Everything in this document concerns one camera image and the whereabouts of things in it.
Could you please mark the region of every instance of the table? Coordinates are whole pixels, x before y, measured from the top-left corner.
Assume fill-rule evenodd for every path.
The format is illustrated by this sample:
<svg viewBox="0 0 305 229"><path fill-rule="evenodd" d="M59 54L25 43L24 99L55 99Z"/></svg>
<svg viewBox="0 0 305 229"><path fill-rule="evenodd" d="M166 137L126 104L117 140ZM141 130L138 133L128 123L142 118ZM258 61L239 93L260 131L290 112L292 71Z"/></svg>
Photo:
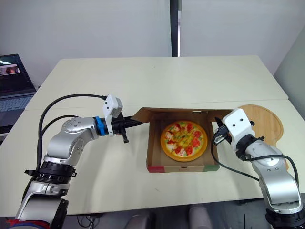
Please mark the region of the table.
<svg viewBox="0 0 305 229"><path fill-rule="evenodd" d="M77 93L113 93L124 106L288 98L258 56L67 59L56 65L26 110ZM78 98L56 107L95 105Z"/></svg>

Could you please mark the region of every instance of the pizza box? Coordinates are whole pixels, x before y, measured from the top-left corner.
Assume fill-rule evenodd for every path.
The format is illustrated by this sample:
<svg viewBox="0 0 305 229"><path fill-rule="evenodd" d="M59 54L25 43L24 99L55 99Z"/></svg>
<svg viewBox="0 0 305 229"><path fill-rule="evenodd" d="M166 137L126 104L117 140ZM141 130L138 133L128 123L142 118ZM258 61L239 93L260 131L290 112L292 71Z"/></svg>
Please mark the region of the pizza box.
<svg viewBox="0 0 305 229"><path fill-rule="evenodd" d="M133 119L149 123L149 136L146 165L150 173L170 172L207 172L216 171L219 165L211 155L211 139L214 135L212 122L215 117L223 118L232 110L206 110L206 109L171 109L143 107ZM204 153L194 161L179 162L169 158L161 147L160 137L163 129L176 121L192 121L200 125L207 134L208 146Z"/></svg>

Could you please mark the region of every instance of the toy pizza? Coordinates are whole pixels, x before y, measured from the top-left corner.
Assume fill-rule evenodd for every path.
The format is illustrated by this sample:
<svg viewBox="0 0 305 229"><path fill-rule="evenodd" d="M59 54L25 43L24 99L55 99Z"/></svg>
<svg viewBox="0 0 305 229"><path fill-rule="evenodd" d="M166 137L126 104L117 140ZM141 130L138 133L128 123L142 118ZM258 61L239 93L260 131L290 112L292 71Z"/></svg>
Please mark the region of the toy pizza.
<svg viewBox="0 0 305 229"><path fill-rule="evenodd" d="M178 121L168 125L161 134L163 151L176 161L192 161L200 157L207 147L204 129L191 121Z"/></svg>

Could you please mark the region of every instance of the gray floor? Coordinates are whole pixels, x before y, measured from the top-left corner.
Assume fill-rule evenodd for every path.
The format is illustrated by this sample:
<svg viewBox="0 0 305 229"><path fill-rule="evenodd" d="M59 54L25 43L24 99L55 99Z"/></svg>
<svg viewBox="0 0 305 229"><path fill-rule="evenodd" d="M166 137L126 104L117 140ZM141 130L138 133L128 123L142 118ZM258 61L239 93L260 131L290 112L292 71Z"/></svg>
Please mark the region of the gray floor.
<svg viewBox="0 0 305 229"><path fill-rule="evenodd" d="M239 205L237 201L227 201L204 204L208 209L213 228L215 229L243 229L244 214L247 229L270 229L265 221L265 206L262 199ZM104 213L96 229L123 229L128 220L142 210L129 210ZM173 206L150 209L156 215L157 229L187 229L188 206ZM8 228L0 218L0 228ZM67 216L63 229L81 229L76 216Z"/></svg>

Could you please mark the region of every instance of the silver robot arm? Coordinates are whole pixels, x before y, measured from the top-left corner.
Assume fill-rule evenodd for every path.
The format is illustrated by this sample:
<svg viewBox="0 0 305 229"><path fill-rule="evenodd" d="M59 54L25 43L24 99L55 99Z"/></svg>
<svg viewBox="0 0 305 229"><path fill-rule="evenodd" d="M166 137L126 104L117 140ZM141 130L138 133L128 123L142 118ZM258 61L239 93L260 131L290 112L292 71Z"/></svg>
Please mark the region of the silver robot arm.
<svg viewBox="0 0 305 229"><path fill-rule="evenodd" d="M287 172L285 158L280 157L283 153L264 143L264 137L255 138L251 128L254 123L248 120L243 109L233 110L223 118L223 124L216 131L214 143L227 140L239 159L251 161L259 175L267 221L274 228L303 228L305 214L298 183Z"/></svg>
<svg viewBox="0 0 305 229"><path fill-rule="evenodd" d="M58 209L66 211L68 207L68 201L61 197L68 193L71 177L76 176L74 166L85 145L98 137L94 118L66 121L51 139L38 178L31 182L15 219L22 222L40 220L52 225L54 219L62 218L63 210L60 215L56 216L56 213Z"/></svg>
<svg viewBox="0 0 305 229"><path fill-rule="evenodd" d="M66 121L61 131L49 142L47 153L35 179L23 198L10 228L16 229L60 229L67 214L68 201L62 197L68 193L71 177L76 176L74 167L78 163L85 145L104 135L122 135L127 143L126 128L141 122L123 117L122 103L108 95L103 106L104 118L73 118Z"/></svg>

